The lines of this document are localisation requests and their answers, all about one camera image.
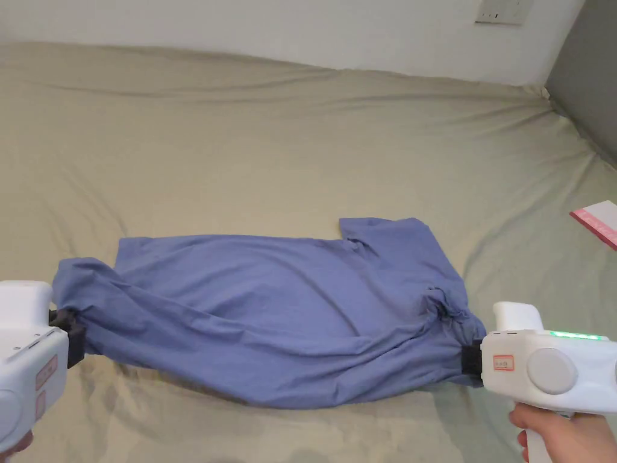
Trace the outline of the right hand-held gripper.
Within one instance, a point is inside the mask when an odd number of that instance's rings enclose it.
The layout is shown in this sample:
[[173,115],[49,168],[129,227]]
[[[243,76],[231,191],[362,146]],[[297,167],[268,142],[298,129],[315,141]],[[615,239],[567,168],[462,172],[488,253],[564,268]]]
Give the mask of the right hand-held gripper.
[[493,306],[496,329],[462,349],[463,374],[490,392],[565,418],[616,412],[616,342],[548,330],[530,304]]

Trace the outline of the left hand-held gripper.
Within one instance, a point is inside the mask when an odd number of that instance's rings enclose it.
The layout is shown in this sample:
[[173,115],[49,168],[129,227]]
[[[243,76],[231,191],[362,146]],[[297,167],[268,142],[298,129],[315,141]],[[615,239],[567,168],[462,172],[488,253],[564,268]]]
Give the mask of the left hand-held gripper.
[[1,436],[29,432],[85,357],[86,328],[51,303],[48,283],[1,282]]

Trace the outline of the person's right hand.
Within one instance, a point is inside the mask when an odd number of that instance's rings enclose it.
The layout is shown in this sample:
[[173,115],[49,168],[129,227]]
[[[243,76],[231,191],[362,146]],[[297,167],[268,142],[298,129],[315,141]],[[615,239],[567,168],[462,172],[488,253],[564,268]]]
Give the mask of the person's right hand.
[[518,443],[525,462],[539,462],[532,456],[528,442],[531,431],[543,439],[551,462],[616,462],[616,439],[602,415],[575,414],[565,418],[517,403],[509,420],[521,429]]

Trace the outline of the person's left hand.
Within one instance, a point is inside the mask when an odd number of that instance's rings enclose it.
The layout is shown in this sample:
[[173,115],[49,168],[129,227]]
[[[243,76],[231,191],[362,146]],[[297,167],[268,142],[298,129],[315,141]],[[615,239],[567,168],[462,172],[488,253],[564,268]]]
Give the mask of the person's left hand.
[[8,460],[15,454],[23,452],[32,444],[33,438],[34,437],[32,431],[29,431],[26,435],[22,437],[22,439],[17,444],[5,450],[4,452],[1,452],[1,462],[8,462]]

